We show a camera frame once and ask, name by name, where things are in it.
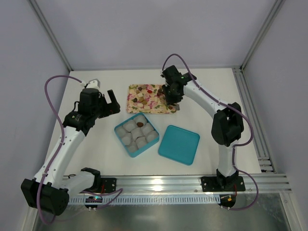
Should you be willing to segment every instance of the table surface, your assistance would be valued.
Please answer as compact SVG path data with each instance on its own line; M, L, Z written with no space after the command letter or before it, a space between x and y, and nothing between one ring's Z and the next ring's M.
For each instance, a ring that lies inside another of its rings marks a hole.
M232 69L192 69L198 80L219 98L230 103L242 105ZM160 141L131 158L114 133L114 127L130 118L126 112L128 86L130 84L164 84L160 70L116 70L116 71L73 71L71 76L86 82L97 78L101 82L101 92L107 94L112 89L121 105L121 112L103 119L97 119L87 137L77 148L65 174L76 174L84 167L97 169L102 175L209 175L215 174L218 166L218 145L211 136L212 118L196 102L184 97L180 111L171 115L149 115L148 119L160 133ZM64 117L79 100L82 88L79 83L69 79L59 110ZM158 148L168 125L175 125L200 135L199 146L194 162L190 166L169 160L158 154ZM55 124L48 154L60 135L60 126ZM248 125L244 122L244 132L240 143L249 139ZM237 166L248 173L261 173L253 143L237 149Z

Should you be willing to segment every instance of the teal tray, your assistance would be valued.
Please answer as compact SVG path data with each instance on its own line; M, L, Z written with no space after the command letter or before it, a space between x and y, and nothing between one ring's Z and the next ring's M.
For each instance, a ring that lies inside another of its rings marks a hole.
M196 155L199 140L199 134L169 125L158 153L171 160L191 165Z
M122 140L121 140L121 138L119 137L119 135L116 133L116 129L117 129L119 126L122 126L122 125L125 124L126 122L132 120L133 118L135 118L135 117L137 117L137 116L139 116L139 115L143 115L143 116L146 118L147 122L150 123L150 124L152 125L152 127L154 128L154 130L158 133L158 137L157 137L155 140L152 140L151 142L149 142L147 145L145 145L145 146L143 146L142 148L138 149L138 150L135 151L134 153L131 153L131 152L127 149L127 147L125 146L125 144L122 142ZM124 122L120 123L119 125L117 125L117 126L115 127L114 131L115 131L116 136L119 138L120 142L122 143L123 147L125 148L126 152L129 154L130 157L133 157L133 158L136 157L136 156L138 156L138 155L140 155L140 154L143 153L145 150L147 150L148 148L152 147L154 144L156 144L156 143L159 141L159 132L158 132L157 129L153 126L153 124L149 121L149 119L145 116L145 114L143 114L143 113L141 113L141 112L138 113L138 114L136 114L136 115L134 115L134 116L132 116L131 118L125 120Z

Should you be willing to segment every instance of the gray wall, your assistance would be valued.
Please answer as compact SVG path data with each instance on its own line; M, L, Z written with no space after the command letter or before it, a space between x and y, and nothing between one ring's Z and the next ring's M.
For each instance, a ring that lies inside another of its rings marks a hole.
M308 1L286 1L246 69L270 143L308 225Z
M67 71L26 0L2 1L0 30L0 230L15 231L27 209L20 185L43 163L55 123L44 83ZM49 87L57 108L65 83Z
M274 0L37 0L73 69L241 65Z

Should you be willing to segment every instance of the floral tray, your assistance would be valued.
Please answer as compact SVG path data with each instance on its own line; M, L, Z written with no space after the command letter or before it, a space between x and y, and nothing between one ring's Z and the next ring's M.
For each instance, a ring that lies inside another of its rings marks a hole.
M176 113L174 105L167 106L165 96L161 93L162 85L158 84L132 84L128 87L126 111L131 114Z

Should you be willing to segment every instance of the brown object in cup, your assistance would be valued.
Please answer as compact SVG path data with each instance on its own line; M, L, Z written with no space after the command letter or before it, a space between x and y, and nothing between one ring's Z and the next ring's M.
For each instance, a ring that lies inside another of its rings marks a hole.
M141 128L141 127L143 127L143 123L142 122L138 122L137 126Z

